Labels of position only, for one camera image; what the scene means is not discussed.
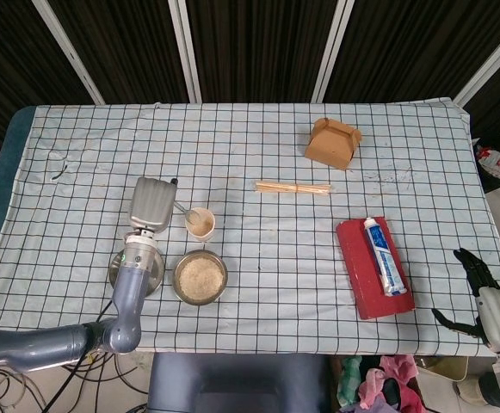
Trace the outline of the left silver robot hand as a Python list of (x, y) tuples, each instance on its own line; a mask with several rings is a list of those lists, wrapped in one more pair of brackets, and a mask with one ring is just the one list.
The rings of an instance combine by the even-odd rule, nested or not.
[(161, 233), (170, 224), (178, 180), (170, 182), (141, 176), (133, 191), (129, 212), (130, 226), (135, 230)]

